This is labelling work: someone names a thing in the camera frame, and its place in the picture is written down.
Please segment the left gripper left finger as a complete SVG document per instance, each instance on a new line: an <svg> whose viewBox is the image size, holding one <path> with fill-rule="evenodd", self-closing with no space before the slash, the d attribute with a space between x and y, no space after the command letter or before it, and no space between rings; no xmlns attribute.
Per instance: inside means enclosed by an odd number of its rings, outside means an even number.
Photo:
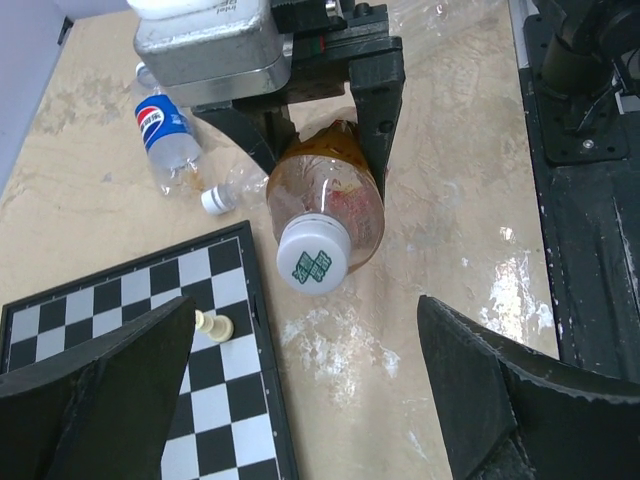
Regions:
<svg viewBox="0 0 640 480"><path fill-rule="evenodd" d="M177 297L2 375L2 478L159 478L194 330Z"/></svg>

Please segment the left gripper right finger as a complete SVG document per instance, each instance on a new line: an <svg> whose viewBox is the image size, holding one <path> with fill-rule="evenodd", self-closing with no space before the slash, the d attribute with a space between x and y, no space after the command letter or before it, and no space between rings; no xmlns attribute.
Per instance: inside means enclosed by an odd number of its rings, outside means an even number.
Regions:
<svg viewBox="0 0 640 480"><path fill-rule="evenodd" d="M417 326L454 478L638 478L638 384L565 364L427 295Z"/></svg>

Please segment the amber drink bottle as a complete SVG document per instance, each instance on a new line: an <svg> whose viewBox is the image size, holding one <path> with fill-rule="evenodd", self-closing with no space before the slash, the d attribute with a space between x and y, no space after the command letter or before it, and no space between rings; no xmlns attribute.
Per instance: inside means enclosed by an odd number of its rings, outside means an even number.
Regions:
<svg viewBox="0 0 640 480"><path fill-rule="evenodd" d="M371 259L384 234L383 200L361 150L358 125L346 119L288 147L269 176L266 200L277 244L300 215L320 213L339 221L351 240L347 276Z"/></svg>

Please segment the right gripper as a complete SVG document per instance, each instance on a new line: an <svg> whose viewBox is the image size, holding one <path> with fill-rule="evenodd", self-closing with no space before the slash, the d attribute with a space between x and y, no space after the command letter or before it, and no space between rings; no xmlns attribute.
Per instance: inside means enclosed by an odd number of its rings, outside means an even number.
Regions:
<svg viewBox="0 0 640 480"><path fill-rule="evenodd" d="M284 87L192 108L267 175L297 135L287 105L344 94L350 84L360 144L378 188L385 176L405 83L402 40L389 31L385 4L368 1L272 1L278 31L293 36Z"/></svg>

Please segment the white bottle cap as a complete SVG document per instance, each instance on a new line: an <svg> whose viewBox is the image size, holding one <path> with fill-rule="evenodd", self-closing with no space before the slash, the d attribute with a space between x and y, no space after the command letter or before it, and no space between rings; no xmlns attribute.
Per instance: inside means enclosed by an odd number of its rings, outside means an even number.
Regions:
<svg viewBox="0 0 640 480"><path fill-rule="evenodd" d="M335 290L347 276L351 240L336 219L306 213L284 228L277 249L280 276L294 290L324 295Z"/></svg>

